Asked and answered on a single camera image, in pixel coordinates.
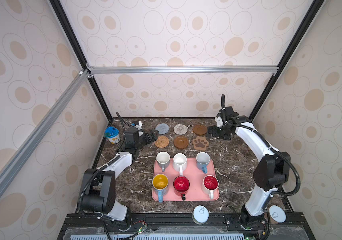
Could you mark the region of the light blue fabric coaster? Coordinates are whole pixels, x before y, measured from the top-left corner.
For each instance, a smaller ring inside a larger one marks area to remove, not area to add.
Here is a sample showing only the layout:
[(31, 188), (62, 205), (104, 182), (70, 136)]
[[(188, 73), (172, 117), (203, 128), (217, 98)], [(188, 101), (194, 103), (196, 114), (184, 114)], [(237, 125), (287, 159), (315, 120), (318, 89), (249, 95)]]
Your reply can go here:
[(156, 130), (159, 132), (160, 135), (165, 135), (169, 132), (170, 127), (165, 123), (161, 123), (156, 126)]

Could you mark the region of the brown wooden round coaster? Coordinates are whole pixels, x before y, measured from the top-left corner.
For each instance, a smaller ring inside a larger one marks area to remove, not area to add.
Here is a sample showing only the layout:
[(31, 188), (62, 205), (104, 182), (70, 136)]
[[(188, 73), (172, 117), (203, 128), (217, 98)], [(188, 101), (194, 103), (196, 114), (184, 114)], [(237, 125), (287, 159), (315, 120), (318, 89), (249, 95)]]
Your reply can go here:
[(204, 125), (195, 125), (192, 131), (198, 136), (204, 136), (207, 133), (207, 127)]

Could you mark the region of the white multicolour woven coaster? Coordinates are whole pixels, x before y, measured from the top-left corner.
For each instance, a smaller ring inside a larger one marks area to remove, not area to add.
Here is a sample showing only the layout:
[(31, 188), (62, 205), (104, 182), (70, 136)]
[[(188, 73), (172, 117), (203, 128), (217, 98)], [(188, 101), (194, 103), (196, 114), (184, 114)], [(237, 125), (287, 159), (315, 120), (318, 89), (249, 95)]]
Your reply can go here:
[(177, 124), (174, 126), (173, 130), (177, 135), (184, 135), (187, 133), (188, 128), (185, 125)]

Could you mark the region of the paw shaped wooden coaster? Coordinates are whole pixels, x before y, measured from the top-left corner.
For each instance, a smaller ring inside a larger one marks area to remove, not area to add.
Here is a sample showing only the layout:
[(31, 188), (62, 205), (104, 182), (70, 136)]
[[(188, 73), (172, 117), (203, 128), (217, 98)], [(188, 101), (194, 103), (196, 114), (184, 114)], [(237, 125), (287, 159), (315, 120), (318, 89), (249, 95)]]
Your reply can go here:
[(192, 140), (193, 148), (196, 151), (205, 152), (207, 150), (207, 147), (209, 146), (209, 142), (206, 139), (206, 137), (198, 136), (195, 139)]

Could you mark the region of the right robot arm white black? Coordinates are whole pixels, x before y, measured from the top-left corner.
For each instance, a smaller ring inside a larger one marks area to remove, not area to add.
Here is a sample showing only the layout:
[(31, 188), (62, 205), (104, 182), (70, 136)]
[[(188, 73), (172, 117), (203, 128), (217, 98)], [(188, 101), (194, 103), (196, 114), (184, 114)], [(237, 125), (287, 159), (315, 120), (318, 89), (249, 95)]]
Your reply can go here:
[[(248, 145), (258, 160), (258, 165), (253, 172), (255, 187), (249, 200), (242, 206), (239, 219), (242, 227), (249, 230), (262, 221), (267, 205), (275, 194), (292, 196), (300, 190), (300, 175), (291, 163), (290, 155), (273, 147), (247, 117), (231, 117), (219, 113), (215, 121), (215, 126), (208, 127), (208, 136), (230, 140), (232, 135), (237, 135)], [(282, 192), (279, 188), (288, 181), (290, 172), (294, 174), (296, 185), (293, 190)]]

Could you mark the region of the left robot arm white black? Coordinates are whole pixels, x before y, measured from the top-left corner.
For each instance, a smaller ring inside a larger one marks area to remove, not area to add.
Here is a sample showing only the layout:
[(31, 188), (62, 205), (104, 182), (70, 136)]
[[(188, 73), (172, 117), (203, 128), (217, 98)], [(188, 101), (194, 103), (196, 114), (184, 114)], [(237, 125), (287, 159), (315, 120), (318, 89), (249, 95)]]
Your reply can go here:
[(78, 199), (78, 211), (83, 217), (104, 221), (126, 221), (128, 207), (116, 200), (116, 178), (130, 167), (146, 145), (158, 140), (158, 130), (126, 130), (122, 144), (115, 156), (103, 166), (84, 173)]

